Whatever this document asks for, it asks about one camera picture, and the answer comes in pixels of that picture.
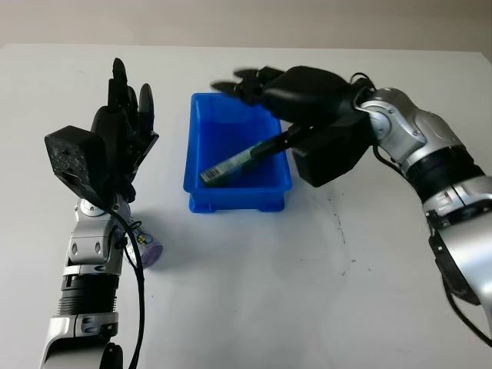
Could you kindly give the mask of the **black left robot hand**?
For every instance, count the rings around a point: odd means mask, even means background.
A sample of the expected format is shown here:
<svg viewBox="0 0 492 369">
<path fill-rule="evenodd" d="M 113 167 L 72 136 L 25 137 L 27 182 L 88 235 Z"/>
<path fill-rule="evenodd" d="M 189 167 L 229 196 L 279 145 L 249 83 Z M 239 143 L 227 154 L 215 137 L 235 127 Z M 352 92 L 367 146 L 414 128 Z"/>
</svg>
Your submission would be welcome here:
<svg viewBox="0 0 492 369">
<path fill-rule="evenodd" d="M 140 93 L 128 84 L 123 61 L 116 58 L 108 81 L 108 102 L 96 112 L 91 131 L 105 143 L 109 189 L 126 202 L 135 200 L 132 185 L 138 168 L 158 140 L 154 131 L 154 100 L 151 86 Z"/>
</svg>

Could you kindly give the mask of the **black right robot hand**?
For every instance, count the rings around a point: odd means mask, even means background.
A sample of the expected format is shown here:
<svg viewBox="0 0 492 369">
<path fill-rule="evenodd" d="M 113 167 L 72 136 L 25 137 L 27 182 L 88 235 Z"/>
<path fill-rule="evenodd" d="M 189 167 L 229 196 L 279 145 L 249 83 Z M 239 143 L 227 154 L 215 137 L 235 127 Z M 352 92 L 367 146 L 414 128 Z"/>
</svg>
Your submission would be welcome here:
<svg viewBox="0 0 492 369">
<path fill-rule="evenodd" d="M 211 87 L 248 106 L 259 105 L 291 126 L 252 149 L 253 159 L 263 159 L 294 147 L 309 135 L 356 111 L 358 95 L 375 90 L 372 80 L 357 73 L 346 81 L 333 72 L 308 66 L 286 71 L 265 66 L 234 70 L 237 81 L 217 80 Z"/>
</svg>

